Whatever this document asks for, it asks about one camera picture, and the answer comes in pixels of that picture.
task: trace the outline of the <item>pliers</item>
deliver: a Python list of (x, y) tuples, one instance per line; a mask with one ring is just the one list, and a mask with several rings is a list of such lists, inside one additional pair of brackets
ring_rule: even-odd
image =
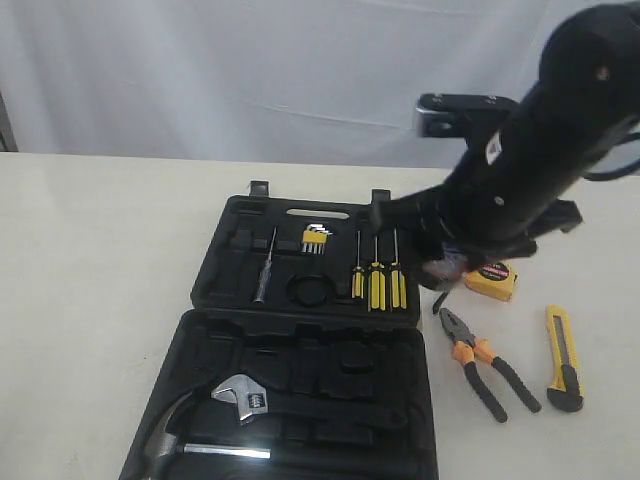
[(478, 375), (476, 357), (500, 372), (529, 410), (533, 413), (540, 411), (542, 408), (540, 402), (522, 383), (513, 368), (493, 351), (487, 339), (476, 338), (469, 330), (469, 327), (451, 310), (442, 308), (439, 313), (442, 328), (444, 328), (447, 336), (453, 342), (453, 358), (462, 364), (465, 376), (471, 387), (498, 422), (504, 423), (507, 421), (507, 412), (504, 411), (502, 405)]

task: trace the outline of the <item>tape measure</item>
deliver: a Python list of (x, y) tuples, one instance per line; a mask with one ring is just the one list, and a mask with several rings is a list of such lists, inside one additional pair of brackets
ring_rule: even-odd
[(483, 265), (468, 273), (464, 284), (474, 292), (503, 302), (511, 300), (518, 275), (508, 263), (496, 262)]

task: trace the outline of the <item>table surface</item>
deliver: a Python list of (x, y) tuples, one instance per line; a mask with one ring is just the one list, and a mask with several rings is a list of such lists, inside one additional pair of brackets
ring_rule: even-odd
[[(0, 478), (115, 479), (227, 197), (269, 180), (277, 197), (368, 203), (444, 170), (0, 154)], [(464, 288), (447, 305), (491, 340), (543, 403), (532, 415), (481, 375), (496, 423), (466, 383), (423, 291), (440, 478), (635, 479), (640, 178), (576, 185), (585, 223), (543, 238), (509, 304)], [(569, 310), (585, 406), (552, 408), (544, 308)]]

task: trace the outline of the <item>precision screwdriver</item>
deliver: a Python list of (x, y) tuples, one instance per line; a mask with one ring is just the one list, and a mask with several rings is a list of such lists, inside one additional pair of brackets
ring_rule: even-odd
[(360, 265), (361, 240), (361, 232), (360, 230), (358, 230), (356, 266), (353, 269), (353, 276), (351, 278), (351, 298), (364, 298), (364, 268), (362, 268), (362, 265)]
[(407, 308), (407, 281), (400, 269), (400, 257), (398, 256), (398, 230), (393, 229), (393, 246), (395, 258), (390, 265), (391, 272), (391, 308)]
[(384, 265), (378, 261), (378, 236), (373, 237), (374, 260), (369, 266), (369, 311), (386, 310), (386, 277)]
[(269, 286), (269, 280), (271, 280), (271, 267), (273, 265), (273, 246), (276, 243), (277, 231), (278, 227), (274, 227), (273, 235), (271, 237), (271, 246), (269, 247), (269, 254), (267, 255), (267, 259), (264, 261), (264, 265), (262, 265), (262, 270), (258, 277), (258, 289), (256, 290), (255, 297), (253, 297), (254, 303), (264, 303), (267, 297), (267, 287)]

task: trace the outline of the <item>black and yellow screwdriver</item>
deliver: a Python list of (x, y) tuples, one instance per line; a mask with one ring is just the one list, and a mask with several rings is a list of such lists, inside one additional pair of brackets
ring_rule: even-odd
[(393, 247), (395, 257), (389, 266), (391, 272), (391, 308), (407, 309), (407, 280), (400, 269), (400, 257), (398, 255), (398, 231), (393, 230)]
[(364, 298), (364, 268), (360, 265), (360, 245), (361, 245), (361, 232), (358, 230), (357, 234), (357, 253), (356, 253), (356, 266), (353, 268), (353, 276), (351, 277), (351, 298)]
[(378, 236), (373, 237), (374, 259), (369, 265), (369, 311), (387, 309), (386, 276), (384, 265), (378, 260)]

